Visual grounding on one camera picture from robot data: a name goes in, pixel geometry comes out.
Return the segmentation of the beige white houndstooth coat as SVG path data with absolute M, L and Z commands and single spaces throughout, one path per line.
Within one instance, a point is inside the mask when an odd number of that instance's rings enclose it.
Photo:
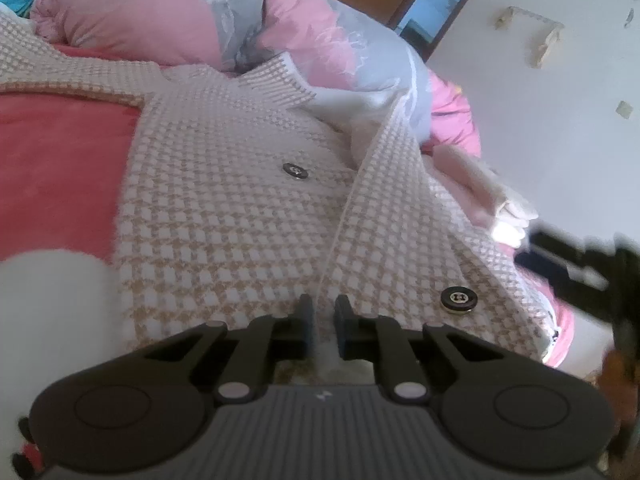
M 1 96 L 29 91 L 140 110 L 111 258 L 130 346 L 206 320 L 241 327 L 306 292 L 322 352 L 343 294 L 408 328 L 443 322 L 550 356 L 547 301 L 426 171 L 404 96 L 341 132 L 308 113 L 311 91 L 286 55 L 231 78 L 78 55 L 4 16 Z M 285 162 L 309 177 L 290 177 Z M 442 308 L 451 286 L 477 293 L 472 312 Z

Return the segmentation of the black coat button lower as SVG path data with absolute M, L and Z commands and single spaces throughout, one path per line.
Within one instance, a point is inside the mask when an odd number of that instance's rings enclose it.
M 470 313 L 478 304 L 477 293 L 469 287 L 464 286 L 445 288 L 440 293 L 439 299 L 442 308 L 453 314 Z

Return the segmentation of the black coat button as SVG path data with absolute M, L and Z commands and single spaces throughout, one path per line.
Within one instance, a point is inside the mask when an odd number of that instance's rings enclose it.
M 439 299 L 442 308 L 453 314 L 470 313 L 478 304 L 477 293 L 469 287 L 464 286 L 445 288 L 440 293 Z
M 292 162 L 285 162 L 282 165 L 282 170 L 297 180 L 306 180 L 309 177 L 308 171 L 305 168 L 292 164 Z

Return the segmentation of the folded cream blanket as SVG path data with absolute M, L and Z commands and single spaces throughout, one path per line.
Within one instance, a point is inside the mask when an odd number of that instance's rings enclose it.
M 518 249 L 529 225 L 538 218 L 535 207 L 506 185 L 481 159 L 453 145 L 433 150 L 428 172 L 457 201 L 473 226 L 484 229 L 498 244 Z

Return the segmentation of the black coat button upper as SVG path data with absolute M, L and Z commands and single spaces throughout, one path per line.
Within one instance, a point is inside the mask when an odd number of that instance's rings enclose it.
M 282 170 L 297 180 L 306 180 L 309 177 L 308 171 L 305 168 L 292 164 L 292 162 L 285 162 L 282 165 Z

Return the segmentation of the red pink bed sheet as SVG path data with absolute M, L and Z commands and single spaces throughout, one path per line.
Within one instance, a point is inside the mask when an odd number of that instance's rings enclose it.
M 66 249 L 110 262 L 140 110 L 74 94 L 1 97 L 1 257 Z

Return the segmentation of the pink grey floral duvet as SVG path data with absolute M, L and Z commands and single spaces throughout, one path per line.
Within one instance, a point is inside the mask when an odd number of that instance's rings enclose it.
M 240 74 L 287 53 L 315 87 L 408 89 L 424 151 L 452 144 L 480 154 L 462 91 L 396 32 L 336 0 L 35 0 L 30 19 L 54 44 L 130 61 Z

